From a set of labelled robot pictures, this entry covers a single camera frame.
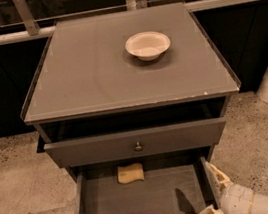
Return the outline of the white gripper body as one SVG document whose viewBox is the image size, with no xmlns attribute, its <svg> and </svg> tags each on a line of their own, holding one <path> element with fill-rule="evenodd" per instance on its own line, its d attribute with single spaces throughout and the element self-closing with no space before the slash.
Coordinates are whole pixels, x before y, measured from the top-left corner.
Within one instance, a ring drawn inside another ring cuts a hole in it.
<svg viewBox="0 0 268 214">
<path fill-rule="evenodd" d="M 220 206 L 224 214 L 268 214 L 268 196 L 233 183 L 222 190 Z"/>
</svg>

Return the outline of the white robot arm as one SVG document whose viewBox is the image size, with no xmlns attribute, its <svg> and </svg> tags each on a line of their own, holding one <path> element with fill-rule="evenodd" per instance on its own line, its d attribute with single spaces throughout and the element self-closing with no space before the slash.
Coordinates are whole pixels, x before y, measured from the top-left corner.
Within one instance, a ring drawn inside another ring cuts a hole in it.
<svg viewBox="0 0 268 214">
<path fill-rule="evenodd" d="M 268 214 L 268 196 L 235 184 L 225 173 L 209 162 L 206 162 L 206 169 L 218 190 L 220 207 L 214 209 L 210 205 L 198 214 Z"/>
</svg>

